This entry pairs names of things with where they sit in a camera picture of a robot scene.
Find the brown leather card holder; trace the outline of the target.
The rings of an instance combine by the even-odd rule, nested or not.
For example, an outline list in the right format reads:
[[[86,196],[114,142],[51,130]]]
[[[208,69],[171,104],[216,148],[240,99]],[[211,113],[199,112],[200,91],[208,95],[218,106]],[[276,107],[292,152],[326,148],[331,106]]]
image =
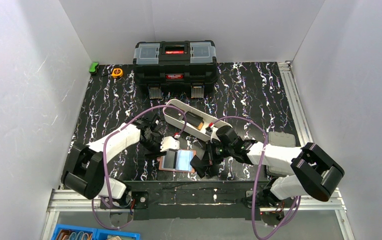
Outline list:
[[[194,173],[195,170],[190,163],[195,156],[196,152],[194,150],[168,150],[165,155],[157,158],[159,162],[158,169],[161,171]]]

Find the white plastic card tray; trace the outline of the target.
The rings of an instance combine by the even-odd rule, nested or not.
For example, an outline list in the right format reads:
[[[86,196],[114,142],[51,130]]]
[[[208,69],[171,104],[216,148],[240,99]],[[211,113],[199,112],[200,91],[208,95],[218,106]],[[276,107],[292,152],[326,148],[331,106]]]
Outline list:
[[[186,127],[184,132],[204,142],[209,141],[212,138],[218,139],[215,135],[215,132],[220,127],[232,127],[229,123],[220,120],[212,125],[212,131],[207,131],[206,128],[209,126],[209,124],[215,122],[217,118],[208,115],[207,113],[200,111],[177,99],[171,99],[167,102],[167,105],[175,106],[176,108],[181,109],[184,114],[182,114],[176,108],[165,107],[163,109],[165,121],[168,124],[173,125],[181,130],[186,120]]]

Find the black VIP card stack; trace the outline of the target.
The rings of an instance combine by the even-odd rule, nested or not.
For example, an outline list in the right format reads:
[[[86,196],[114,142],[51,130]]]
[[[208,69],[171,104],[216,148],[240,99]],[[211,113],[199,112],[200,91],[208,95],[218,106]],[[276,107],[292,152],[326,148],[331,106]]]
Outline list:
[[[196,115],[195,113],[186,111],[185,115],[179,114],[179,120],[182,121],[184,118],[187,118],[187,123],[194,128],[201,130],[204,125],[204,120],[201,116]]]

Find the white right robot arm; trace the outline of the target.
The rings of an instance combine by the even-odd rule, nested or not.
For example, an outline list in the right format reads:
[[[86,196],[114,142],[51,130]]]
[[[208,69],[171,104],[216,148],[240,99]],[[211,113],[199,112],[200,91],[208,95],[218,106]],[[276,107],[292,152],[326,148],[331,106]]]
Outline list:
[[[256,207],[274,206],[297,196],[327,202],[345,175],[344,169],[313,142],[303,147],[264,145],[254,139],[242,139],[230,126],[210,131],[210,137],[203,157],[195,156],[190,162],[201,178],[225,158],[281,170],[262,190],[244,198]]]

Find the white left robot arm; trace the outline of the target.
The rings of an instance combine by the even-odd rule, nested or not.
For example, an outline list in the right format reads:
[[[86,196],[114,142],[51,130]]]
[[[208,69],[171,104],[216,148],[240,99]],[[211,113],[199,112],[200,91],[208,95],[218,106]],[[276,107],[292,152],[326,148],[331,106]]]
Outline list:
[[[123,123],[96,141],[74,142],[65,161],[61,183],[89,200],[100,197],[107,208],[130,206],[130,187],[109,176],[108,162],[136,144],[152,154],[159,153],[163,138],[158,130],[160,120],[157,114],[140,117]]]

